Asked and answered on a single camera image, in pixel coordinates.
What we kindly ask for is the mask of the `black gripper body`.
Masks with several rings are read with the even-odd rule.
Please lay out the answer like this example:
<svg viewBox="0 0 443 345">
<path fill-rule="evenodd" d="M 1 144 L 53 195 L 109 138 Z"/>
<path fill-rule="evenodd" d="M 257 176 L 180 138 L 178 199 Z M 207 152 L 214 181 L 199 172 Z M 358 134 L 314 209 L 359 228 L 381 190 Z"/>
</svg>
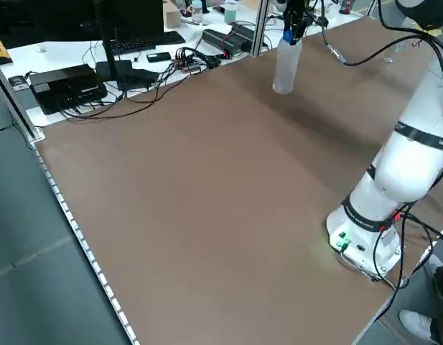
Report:
<svg viewBox="0 0 443 345">
<path fill-rule="evenodd" d="M 284 11 L 285 25 L 295 25 L 303 21 L 307 0 L 288 0 Z"/>
</svg>

